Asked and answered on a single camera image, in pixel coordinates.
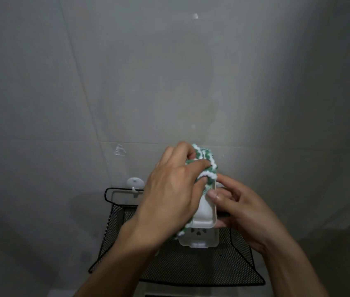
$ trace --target wire rack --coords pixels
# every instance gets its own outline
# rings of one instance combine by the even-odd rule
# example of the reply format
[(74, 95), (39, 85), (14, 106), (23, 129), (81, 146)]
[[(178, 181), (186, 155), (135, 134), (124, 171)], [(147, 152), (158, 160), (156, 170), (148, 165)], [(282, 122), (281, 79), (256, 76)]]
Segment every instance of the wire rack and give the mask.
[[(88, 270), (97, 268), (113, 246), (123, 223), (134, 215), (137, 205), (112, 204), (98, 259)], [(168, 239), (141, 275), (140, 281), (176, 286), (216, 287), (264, 285), (265, 280), (256, 271), (250, 246), (233, 229), (219, 230), (219, 245), (215, 248), (190, 248)]]

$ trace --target green and white cloth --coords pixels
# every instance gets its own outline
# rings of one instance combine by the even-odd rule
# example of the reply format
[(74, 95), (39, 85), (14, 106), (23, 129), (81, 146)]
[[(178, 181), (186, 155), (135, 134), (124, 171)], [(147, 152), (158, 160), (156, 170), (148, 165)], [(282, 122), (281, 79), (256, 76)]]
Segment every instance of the green and white cloth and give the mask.
[[(204, 195), (209, 191), (212, 190), (213, 188), (213, 184), (215, 183), (215, 181), (218, 178), (218, 174), (217, 174), (217, 164), (215, 164), (215, 160), (213, 159), (213, 154), (212, 151), (207, 149), (207, 148), (203, 148), (203, 147), (198, 147), (196, 144), (192, 145), (194, 150), (196, 151), (196, 158), (195, 159), (186, 159), (186, 164), (190, 164), (195, 160), (198, 159), (207, 159), (211, 162), (211, 166), (206, 168), (205, 170), (203, 170), (201, 172), (200, 175), (198, 175), (196, 182), (201, 179), (202, 177), (206, 176), (208, 178), (207, 184), (205, 185), (205, 189), (204, 192), (202, 193), (201, 198), (204, 197)], [(178, 239), (180, 236), (184, 235), (184, 232), (187, 228), (190, 228), (191, 224), (192, 224), (192, 219), (182, 228), (182, 230), (178, 231), (175, 239)]]

